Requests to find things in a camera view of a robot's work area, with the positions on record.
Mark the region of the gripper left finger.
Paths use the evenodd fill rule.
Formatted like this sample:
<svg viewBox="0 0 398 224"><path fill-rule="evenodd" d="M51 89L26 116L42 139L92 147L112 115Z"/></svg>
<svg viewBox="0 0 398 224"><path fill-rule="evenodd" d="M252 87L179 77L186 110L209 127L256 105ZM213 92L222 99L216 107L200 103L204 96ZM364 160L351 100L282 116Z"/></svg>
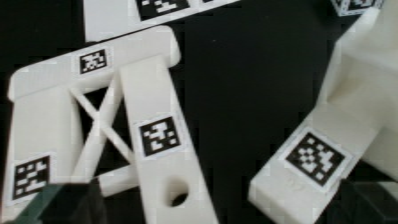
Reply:
<svg viewBox="0 0 398 224"><path fill-rule="evenodd" d="M10 224L108 224L97 181L49 184Z"/></svg>

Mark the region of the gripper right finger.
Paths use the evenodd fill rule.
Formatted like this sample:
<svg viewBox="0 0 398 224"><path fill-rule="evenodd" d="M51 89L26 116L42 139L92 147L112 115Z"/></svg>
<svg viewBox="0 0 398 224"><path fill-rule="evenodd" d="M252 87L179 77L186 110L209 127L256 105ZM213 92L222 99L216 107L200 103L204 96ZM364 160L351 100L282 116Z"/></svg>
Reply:
<svg viewBox="0 0 398 224"><path fill-rule="evenodd" d="M344 181L335 224L398 224L398 183Z"/></svg>

